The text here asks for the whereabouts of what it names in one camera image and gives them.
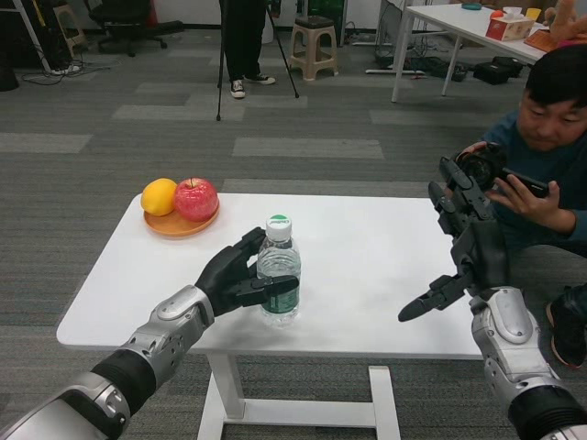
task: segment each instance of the tripod leg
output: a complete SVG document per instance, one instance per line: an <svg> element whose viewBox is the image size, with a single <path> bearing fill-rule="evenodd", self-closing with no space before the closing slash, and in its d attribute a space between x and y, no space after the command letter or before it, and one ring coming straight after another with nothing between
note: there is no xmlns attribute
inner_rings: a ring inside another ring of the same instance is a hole
<svg viewBox="0 0 587 440"><path fill-rule="evenodd" d="M294 78L292 78L292 72L290 71L290 65L287 62L287 59L285 58L285 52L283 52L283 46L282 46L282 41L279 38L279 32L277 32L277 29L275 28L275 22L273 21L273 17L271 16L271 10L269 9L269 5L267 5L265 7L267 8L267 14L269 14L269 20L271 21L271 26L273 27L273 34L277 38L277 44L279 45L279 50L282 53L283 62L285 63L285 69L287 69L287 74L290 77L290 81L292 82L293 92L295 93L295 98L297 99L300 97L300 94L297 92L297 89L295 88Z"/></svg>
<svg viewBox="0 0 587 440"><path fill-rule="evenodd" d="M224 55L225 44L227 39L227 17L228 17L228 0L224 0L224 7L222 11L222 21L220 24L220 70L218 71L218 113L216 114L216 121L220 117L220 105L222 104L222 81L224 79Z"/></svg>

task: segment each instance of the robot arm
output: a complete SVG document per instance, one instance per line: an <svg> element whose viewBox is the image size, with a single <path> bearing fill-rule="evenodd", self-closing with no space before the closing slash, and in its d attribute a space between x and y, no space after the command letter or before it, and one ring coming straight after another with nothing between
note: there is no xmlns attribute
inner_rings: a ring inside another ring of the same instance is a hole
<svg viewBox="0 0 587 440"><path fill-rule="evenodd" d="M481 189L452 160L443 158L440 171L451 196L434 182L428 192L442 230L453 236L451 256L458 274L431 283L430 291L410 302L399 320L444 310L467 290L485 378L519 437L587 440L587 413L542 357L536 319L522 292L509 287L504 238Z"/></svg>
<svg viewBox="0 0 587 440"><path fill-rule="evenodd" d="M249 258L259 252L262 229L225 247L186 286L151 312L129 340L39 407L8 427L0 440L116 440L130 418L163 383L215 316L265 303L299 284L295 277L257 279Z"/></svg>

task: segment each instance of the floor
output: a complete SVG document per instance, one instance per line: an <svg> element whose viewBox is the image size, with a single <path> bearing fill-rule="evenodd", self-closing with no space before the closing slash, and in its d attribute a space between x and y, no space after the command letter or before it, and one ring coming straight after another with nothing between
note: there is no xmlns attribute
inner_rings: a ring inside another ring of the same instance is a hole
<svg viewBox="0 0 587 440"><path fill-rule="evenodd" d="M375 67L373 49L345 47L338 77L325 73L304 83L295 73L296 100L273 43L264 47L261 65L278 84L251 86L243 102L226 99L223 121L216 122L218 37L213 30L185 32L167 37L167 50L145 43L134 59L91 51L85 61L111 68L53 86L23 82L0 93L0 426L105 355L63 348L56 325L146 183L203 176L233 193L426 197L426 183L439 180L438 158L470 145L515 109L524 84L521 78L491 86L469 77L453 83L443 98L442 80L407 76L401 103L391 104L393 77L363 74ZM492 57L485 49L466 49L462 59ZM549 361L543 307L565 284L585 282L585 268L583 258L549 247L529 249L513 263L514 285L525 288L545 330ZM484 382L481 362L238 362L247 396L357 402L370 398L367 366L387 365L403 439L515 438ZM587 403L585 371L556 362L553 367ZM208 377L205 359L189 356L123 438L194 438ZM226 440L277 437L362 440L375 433L225 430Z"/></svg>

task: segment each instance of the lemon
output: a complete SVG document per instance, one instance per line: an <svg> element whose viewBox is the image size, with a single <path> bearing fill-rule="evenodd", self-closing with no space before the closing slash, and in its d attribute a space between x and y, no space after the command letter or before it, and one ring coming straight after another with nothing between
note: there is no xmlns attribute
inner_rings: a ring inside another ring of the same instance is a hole
<svg viewBox="0 0 587 440"><path fill-rule="evenodd" d="M162 216L173 211L173 195L177 183L171 179L157 179L148 184L140 197L140 205L151 215Z"/></svg>

